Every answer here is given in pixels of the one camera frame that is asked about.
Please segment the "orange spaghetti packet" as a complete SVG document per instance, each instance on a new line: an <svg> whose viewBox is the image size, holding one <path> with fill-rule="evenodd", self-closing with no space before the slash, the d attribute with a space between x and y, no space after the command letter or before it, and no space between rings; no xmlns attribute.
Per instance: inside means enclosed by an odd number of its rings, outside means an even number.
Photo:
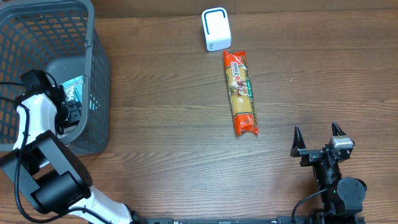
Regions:
<svg viewBox="0 0 398 224"><path fill-rule="evenodd" d="M254 93L245 52L223 51L224 70L236 134L259 134Z"/></svg>

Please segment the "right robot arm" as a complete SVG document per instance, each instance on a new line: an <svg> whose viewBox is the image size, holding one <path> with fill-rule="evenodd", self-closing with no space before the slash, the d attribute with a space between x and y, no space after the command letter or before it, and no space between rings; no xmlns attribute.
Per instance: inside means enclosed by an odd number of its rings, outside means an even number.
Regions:
<svg viewBox="0 0 398 224"><path fill-rule="evenodd" d="M321 149L309 150L305 145L299 126L294 128L291 157L301 158L302 167L311 167L317 181L318 191L301 199L292 209L291 223L364 223L358 217L363 211L367 185L360 179L343 177L339 163L348 160L355 142L338 126L331 124L332 137ZM314 209L307 218L297 218L298 207L319 195L322 208Z"/></svg>

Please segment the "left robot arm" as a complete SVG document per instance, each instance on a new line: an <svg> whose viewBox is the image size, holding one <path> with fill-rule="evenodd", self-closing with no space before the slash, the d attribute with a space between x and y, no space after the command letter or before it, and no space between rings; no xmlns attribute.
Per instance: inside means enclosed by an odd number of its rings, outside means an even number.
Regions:
<svg viewBox="0 0 398 224"><path fill-rule="evenodd" d="M43 70L29 70L21 80L25 92L12 101L19 115L17 141L1 158L21 215L33 223L65 215L88 223L144 223L137 212L94 187L88 169L58 138L58 127L69 116L62 86Z"/></svg>

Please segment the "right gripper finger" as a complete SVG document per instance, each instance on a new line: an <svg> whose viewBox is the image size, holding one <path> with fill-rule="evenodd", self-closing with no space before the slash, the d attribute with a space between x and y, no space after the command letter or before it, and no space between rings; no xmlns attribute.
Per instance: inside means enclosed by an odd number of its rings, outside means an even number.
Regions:
<svg viewBox="0 0 398 224"><path fill-rule="evenodd" d="M346 133L340 128L336 121L332 122L332 134L333 136L344 136Z"/></svg>
<svg viewBox="0 0 398 224"><path fill-rule="evenodd" d="M301 130L298 125L294 128L294 140L292 143L292 148L290 150L291 157L300 157L303 151L306 151L307 147L302 137Z"/></svg>

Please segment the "teal snack packet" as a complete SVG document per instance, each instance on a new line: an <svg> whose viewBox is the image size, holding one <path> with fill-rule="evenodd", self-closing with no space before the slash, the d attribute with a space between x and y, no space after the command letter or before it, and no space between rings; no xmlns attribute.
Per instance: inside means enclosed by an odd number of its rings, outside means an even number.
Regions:
<svg viewBox="0 0 398 224"><path fill-rule="evenodd" d="M66 94L66 101L74 100L79 103L83 101L82 94L84 82L84 78L81 75L62 83L63 89L65 90Z"/></svg>

